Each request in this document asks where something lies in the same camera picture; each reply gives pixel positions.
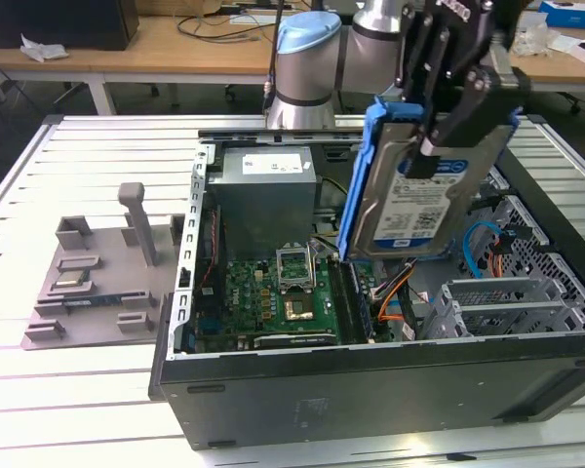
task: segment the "desk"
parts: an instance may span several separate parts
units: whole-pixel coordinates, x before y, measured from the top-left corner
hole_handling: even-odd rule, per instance
[[[169,222],[190,196],[198,129],[263,125],[258,116],[66,117],[43,125],[24,149],[0,185],[0,468],[453,467],[446,453],[454,452],[480,458],[468,466],[585,466],[585,398],[544,423],[195,453],[171,408],[147,399],[153,344],[20,349],[62,215],[86,215],[92,228],[125,226],[118,186],[141,181],[150,222]],[[580,157],[528,121],[510,148],[585,235]]]
[[[185,26],[189,31],[195,24]],[[225,34],[251,24],[202,25],[200,34]],[[270,38],[273,27],[266,25]],[[262,85],[271,43],[259,31],[256,41],[212,44],[182,36],[171,17],[141,17],[125,51],[69,49],[69,57],[39,63],[20,50],[0,49],[0,66],[15,80],[85,82],[99,115],[115,113],[107,83],[204,83]]]
[[[247,27],[203,25],[199,32],[222,34]],[[272,29],[263,30],[271,37]],[[565,33],[585,37],[582,30]],[[38,63],[19,50],[0,49],[0,65],[16,80],[85,82],[97,113],[109,115],[115,109],[107,83],[263,84],[271,44],[259,31],[254,35],[258,40],[248,43],[211,44],[178,34],[173,18],[142,17],[126,51],[71,49],[69,58]],[[512,62],[531,76],[537,92],[585,93],[585,64],[576,58],[554,52],[549,58],[512,57]]]

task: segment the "gray plastic stand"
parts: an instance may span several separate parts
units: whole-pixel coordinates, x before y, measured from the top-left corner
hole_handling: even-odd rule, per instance
[[[119,202],[128,227],[92,230],[64,217],[58,248],[21,347],[48,349],[154,342],[165,294],[174,290],[182,222],[149,225],[144,187],[124,183]]]

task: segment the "wooden table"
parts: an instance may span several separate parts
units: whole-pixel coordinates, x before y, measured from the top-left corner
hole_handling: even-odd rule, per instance
[[[186,27],[193,30],[195,21]],[[246,24],[202,25],[200,34],[223,34],[250,27]],[[272,26],[263,28],[272,37]],[[585,37],[583,30],[565,34]],[[271,43],[259,31],[242,44],[212,44],[182,36],[170,17],[141,17],[126,51],[70,49],[69,58],[39,63],[19,50],[0,50],[0,66],[16,80],[72,81],[89,85],[97,113],[114,114],[107,83],[262,84],[268,70]],[[542,92],[585,92],[585,64],[566,54],[550,57],[513,57]]]
[[[193,31],[196,21],[185,28]],[[199,34],[215,35],[253,27],[251,24],[203,24]],[[270,39],[273,26],[264,25]],[[99,115],[115,108],[107,83],[208,83],[261,85],[266,79],[271,43],[259,30],[256,40],[214,44],[179,34],[171,17],[141,17],[125,51],[69,49],[69,57],[37,62],[17,49],[0,49],[0,66],[15,80],[85,82]]]

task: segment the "blue cable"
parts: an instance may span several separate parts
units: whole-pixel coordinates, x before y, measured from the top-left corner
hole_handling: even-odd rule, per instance
[[[475,229],[481,226],[488,227],[499,236],[503,232],[502,229],[496,224],[492,224],[488,221],[477,221],[472,226],[470,226],[470,229],[468,229],[466,234],[464,234],[464,240],[462,243],[464,258],[466,259],[466,263],[468,263],[470,271],[472,271],[472,274],[475,275],[475,278],[483,278],[484,275],[481,273],[481,270],[477,266],[477,263],[475,263],[475,259],[472,257],[472,253],[470,252],[470,237],[472,236],[472,233],[475,232]]]

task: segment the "hard drive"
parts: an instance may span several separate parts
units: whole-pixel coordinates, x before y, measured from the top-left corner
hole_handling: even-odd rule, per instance
[[[435,175],[406,178],[416,110],[416,104],[380,102],[367,113],[338,237],[344,259],[444,252],[513,131],[500,126],[473,148],[436,148]]]

